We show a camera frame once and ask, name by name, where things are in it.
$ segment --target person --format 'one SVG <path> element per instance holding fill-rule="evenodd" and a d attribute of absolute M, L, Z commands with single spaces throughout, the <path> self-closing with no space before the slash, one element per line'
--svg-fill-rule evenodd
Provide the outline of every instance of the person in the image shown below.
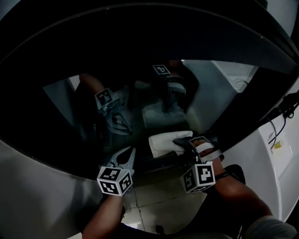
<path fill-rule="evenodd" d="M 204 141 L 193 142 L 198 146 Z M 213 149 L 200 153 L 203 157 Z M 213 160 L 214 174 L 232 174 L 216 181 L 193 221 L 175 234 L 159 235 L 130 228 L 121 223 L 123 197 L 109 195 L 84 228 L 83 239 L 110 238 L 185 238 L 185 239 L 292 239 L 297 232 L 275 219 L 269 207 L 244 183 L 241 167 L 222 167 L 221 158 Z"/>

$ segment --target black strap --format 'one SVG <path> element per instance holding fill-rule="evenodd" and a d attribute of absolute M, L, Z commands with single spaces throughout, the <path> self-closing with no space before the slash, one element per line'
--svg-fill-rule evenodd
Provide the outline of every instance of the black strap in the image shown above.
<path fill-rule="evenodd" d="M 233 175 L 231 175 L 231 173 L 229 173 L 229 172 L 224 172 L 224 173 L 222 173 L 222 174 L 218 174 L 218 175 L 216 175 L 216 176 L 215 176 L 215 180 L 217 181 L 218 179 L 221 179 L 221 178 L 226 177 L 226 176 L 232 176 L 232 177 L 234 177 Z"/>

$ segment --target black cable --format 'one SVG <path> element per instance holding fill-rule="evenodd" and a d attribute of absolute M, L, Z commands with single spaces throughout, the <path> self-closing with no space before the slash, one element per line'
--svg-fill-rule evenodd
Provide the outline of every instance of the black cable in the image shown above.
<path fill-rule="evenodd" d="M 269 141 L 268 144 L 271 144 L 271 142 L 272 142 L 273 140 L 276 140 L 277 136 L 279 136 L 279 134 L 281 133 L 281 131 L 284 129 L 285 124 L 286 124 L 286 118 L 285 118 L 285 123 L 284 123 L 284 125 L 282 126 L 281 130 L 278 132 L 278 134 L 276 134 L 276 136 L 275 136 L 273 139 L 271 139 L 271 140 Z"/>
<path fill-rule="evenodd" d="M 277 132 L 276 132 L 276 128 L 275 128 L 275 125 L 273 124 L 273 122 L 272 122 L 272 120 L 271 119 L 269 119 L 268 117 L 265 117 L 271 124 L 272 124 L 272 126 L 273 126 L 273 128 L 274 128 L 274 132 L 275 132 L 275 137 L 274 137 L 274 143 L 273 143 L 273 145 L 271 146 L 271 148 L 270 148 L 270 150 L 272 151 L 272 149 L 273 149 L 273 147 L 274 147 L 274 145 L 275 145 L 275 143 L 276 143 L 276 138 L 277 138 L 277 136 L 278 136 L 278 134 L 277 134 Z"/>
<path fill-rule="evenodd" d="M 249 83 L 248 83 L 246 80 L 243 80 L 242 78 L 237 78 L 237 79 L 235 80 L 235 83 L 238 83 L 238 82 L 243 82 L 243 83 L 245 83 L 246 85 L 249 85 Z"/>
<path fill-rule="evenodd" d="M 290 118 L 290 119 L 292 119 L 293 117 L 294 117 L 294 112 L 295 112 L 295 110 L 296 110 L 296 108 L 299 106 L 299 102 L 297 102 L 295 105 L 292 105 L 289 109 L 287 109 L 284 113 L 283 113 L 283 117 L 284 117 L 284 119 L 285 119 L 285 122 L 284 122 L 284 125 L 282 126 L 282 128 L 281 128 L 281 130 L 278 132 L 278 134 L 276 134 L 276 129 L 275 129 L 275 126 L 274 126 L 274 124 L 272 123 L 272 121 L 271 120 L 269 120 L 267 117 L 267 119 L 271 122 L 271 124 L 273 125 L 273 127 L 274 127 L 274 131 L 275 131 L 275 137 L 273 138 L 273 139 L 271 139 L 270 141 L 269 141 L 269 143 L 268 144 L 271 144 L 271 142 L 273 141 L 273 140 L 275 140 L 276 141 L 276 138 L 277 138 L 277 136 L 279 136 L 279 134 L 281 133 L 281 131 L 284 129 L 284 127 L 285 127 L 285 124 L 286 124 L 286 118 Z"/>

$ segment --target tiled floor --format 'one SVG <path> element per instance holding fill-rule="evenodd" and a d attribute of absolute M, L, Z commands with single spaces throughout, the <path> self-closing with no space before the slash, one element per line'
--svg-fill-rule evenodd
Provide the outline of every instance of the tiled floor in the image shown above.
<path fill-rule="evenodd" d="M 131 207 L 122 223 L 156 233 L 161 225 L 166 234 L 180 231 L 194 218 L 206 198 L 205 193 L 185 194 L 179 182 L 180 169 L 169 169 L 135 178 L 135 188 L 125 195 Z M 81 234 L 72 239 L 82 238 Z"/>

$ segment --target white surface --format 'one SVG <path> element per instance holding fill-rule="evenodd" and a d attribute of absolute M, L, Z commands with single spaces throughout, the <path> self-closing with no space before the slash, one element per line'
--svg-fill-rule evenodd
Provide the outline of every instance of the white surface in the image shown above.
<path fill-rule="evenodd" d="M 297 78 L 295 84 L 291 87 L 291 89 L 288 91 L 288 94 L 291 93 L 296 93 L 297 91 L 299 91 L 299 78 Z"/>
<path fill-rule="evenodd" d="M 72 237 L 70 237 L 70 238 L 68 238 L 68 239 L 82 239 L 82 234 L 81 234 L 81 233 L 78 233 L 78 234 L 76 234 L 75 236 L 72 236 Z"/>
<path fill-rule="evenodd" d="M 192 131 L 177 131 L 162 134 L 156 134 L 149 137 L 149 147 L 154 158 L 168 154 L 171 151 L 184 152 L 184 148 L 175 144 L 173 140 L 184 137 L 192 137 Z"/>
<path fill-rule="evenodd" d="M 284 120 L 282 116 L 272 121 L 280 131 Z M 269 123 L 260 127 L 262 136 L 267 141 L 268 134 L 273 131 Z M 282 142 L 282 147 L 272 149 L 272 144 L 268 145 L 269 155 L 279 182 L 281 194 L 282 220 L 286 221 L 296 205 L 299 198 L 299 109 L 297 108 L 292 119 L 287 119 L 286 126 L 277 137 L 277 141 Z"/>
<path fill-rule="evenodd" d="M 77 87 L 79 86 L 79 84 L 80 84 L 79 75 L 70 77 L 69 80 L 71 82 L 73 90 L 75 91 L 77 89 Z"/>
<path fill-rule="evenodd" d="M 77 213 L 96 206 L 96 181 L 41 164 L 0 141 L 0 232 L 4 239 L 65 239 L 78 233 Z"/>

